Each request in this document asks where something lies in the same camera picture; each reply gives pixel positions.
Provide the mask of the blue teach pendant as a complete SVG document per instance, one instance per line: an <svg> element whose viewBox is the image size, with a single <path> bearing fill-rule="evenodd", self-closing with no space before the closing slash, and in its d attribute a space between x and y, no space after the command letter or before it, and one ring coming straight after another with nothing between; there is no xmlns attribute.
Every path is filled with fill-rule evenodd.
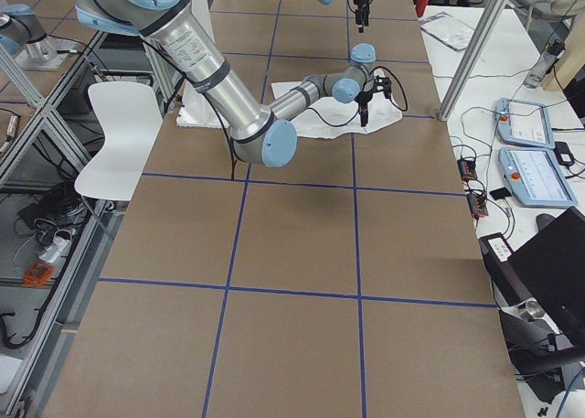
<svg viewBox="0 0 585 418"><path fill-rule="evenodd" d="M555 141L544 104L501 98L495 106L496 131L511 145L553 149Z"/></svg>
<svg viewBox="0 0 585 418"><path fill-rule="evenodd" d="M566 209L578 201L551 150L505 146L498 152L504 181L522 206Z"/></svg>

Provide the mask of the orange box on floor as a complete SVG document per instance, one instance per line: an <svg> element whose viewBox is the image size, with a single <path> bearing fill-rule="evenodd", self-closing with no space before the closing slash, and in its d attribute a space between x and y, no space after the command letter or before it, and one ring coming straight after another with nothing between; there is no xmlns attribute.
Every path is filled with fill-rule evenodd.
<svg viewBox="0 0 585 418"><path fill-rule="evenodd" d="M42 261L34 262L23 275L23 286L42 287L52 276L54 267Z"/></svg>

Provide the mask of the black orange adapter box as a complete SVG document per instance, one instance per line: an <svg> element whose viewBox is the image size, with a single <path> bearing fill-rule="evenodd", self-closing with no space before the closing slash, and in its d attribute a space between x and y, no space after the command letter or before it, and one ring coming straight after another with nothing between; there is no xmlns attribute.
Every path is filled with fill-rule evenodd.
<svg viewBox="0 0 585 418"><path fill-rule="evenodd" d="M471 181L477 179L476 163L474 160L461 158L457 161L458 170L462 181Z"/></svg>

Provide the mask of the aluminium frame post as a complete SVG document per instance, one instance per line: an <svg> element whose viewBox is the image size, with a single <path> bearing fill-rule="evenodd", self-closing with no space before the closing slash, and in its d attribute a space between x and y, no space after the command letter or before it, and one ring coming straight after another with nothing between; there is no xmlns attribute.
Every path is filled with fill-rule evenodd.
<svg viewBox="0 0 585 418"><path fill-rule="evenodd" d="M488 0L470 43L454 73L452 82L443 97L437 113L439 121L446 122L451 115L507 2L508 0Z"/></svg>

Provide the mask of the white printed t-shirt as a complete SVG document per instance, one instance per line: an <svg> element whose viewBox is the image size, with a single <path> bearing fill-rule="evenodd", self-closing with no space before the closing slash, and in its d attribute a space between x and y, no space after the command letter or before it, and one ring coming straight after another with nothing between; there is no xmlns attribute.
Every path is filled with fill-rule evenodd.
<svg viewBox="0 0 585 418"><path fill-rule="evenodd" d="M383 94L375 94L367 104L367 124L361 125L358 104L353 100L361 91L358 82L343 78L335 83L333 97L323 97L292 119L300 137L335 139L342 134L370 134L402 119L402 112Z"/></svg>

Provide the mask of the lower blue teach pendant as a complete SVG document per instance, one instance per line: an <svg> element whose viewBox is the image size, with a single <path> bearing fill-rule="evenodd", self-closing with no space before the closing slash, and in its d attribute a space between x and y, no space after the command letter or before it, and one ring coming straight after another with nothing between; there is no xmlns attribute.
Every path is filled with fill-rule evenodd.
<svg viewBox="0 0 585 418"><path fill-rule="evenodd" d="M505 146L498 152L504 181L522 206L566 209L578 201L551 150Z"/></svg>

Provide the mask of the white plastic chair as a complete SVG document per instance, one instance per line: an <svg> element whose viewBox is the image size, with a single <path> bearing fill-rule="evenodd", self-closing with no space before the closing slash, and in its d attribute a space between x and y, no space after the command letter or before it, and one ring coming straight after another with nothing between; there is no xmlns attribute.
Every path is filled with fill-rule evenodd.
<svg viewBox="0 0 585 418"><path fill-rule="evenodd" d="M154 90L108 81L92 84L88 94L104 144L77 176L75 190L87 198L128 201L163 122Z"/></svg>

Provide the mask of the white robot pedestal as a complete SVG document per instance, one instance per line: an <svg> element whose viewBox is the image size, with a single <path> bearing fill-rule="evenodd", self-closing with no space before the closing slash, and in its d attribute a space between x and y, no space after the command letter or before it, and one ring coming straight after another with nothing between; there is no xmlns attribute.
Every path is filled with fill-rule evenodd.
<svg viewBox="0 0 585 418"><path fill-rule="evenodd" d="M215 41L207 0L191 0L191 13L205 32ZM187 83L182 94L182 106L176 118L181 127L220 128L218 117L204 96Z"/></svg>

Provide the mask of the white foil-edged package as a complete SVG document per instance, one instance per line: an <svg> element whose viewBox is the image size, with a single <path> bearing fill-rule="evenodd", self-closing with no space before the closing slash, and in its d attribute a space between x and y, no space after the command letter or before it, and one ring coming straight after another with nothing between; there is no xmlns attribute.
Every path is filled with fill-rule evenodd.
<svg viewBox="0 0 585 418"><path fill-rule="evenodd" d="M446 12L423 18L421 29L455 51L465 50L474 34L474 29Z"/></svg>

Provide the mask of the black laptop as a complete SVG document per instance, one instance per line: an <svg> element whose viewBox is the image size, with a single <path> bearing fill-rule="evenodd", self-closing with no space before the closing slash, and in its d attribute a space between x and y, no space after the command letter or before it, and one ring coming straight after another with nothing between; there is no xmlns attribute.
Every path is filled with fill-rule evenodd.
<svg viewBox="0 0 585 418"><path fill-rule="evenodd" d="M584 341L584 215L570 207L517 250L479 239L484 266L510 305L535 298L574 343Z"/></svg>

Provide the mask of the upper blue teach pendant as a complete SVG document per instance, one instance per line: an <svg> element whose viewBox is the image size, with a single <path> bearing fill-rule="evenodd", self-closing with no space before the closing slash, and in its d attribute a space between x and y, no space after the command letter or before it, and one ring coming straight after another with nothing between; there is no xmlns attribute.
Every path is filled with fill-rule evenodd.
<svg viewBox="0 0 585 418"><path fill-rule="evenodd" d="M511 145L553 149L555 141L544 104L501 98L495 106L496 131Z"/></svg>

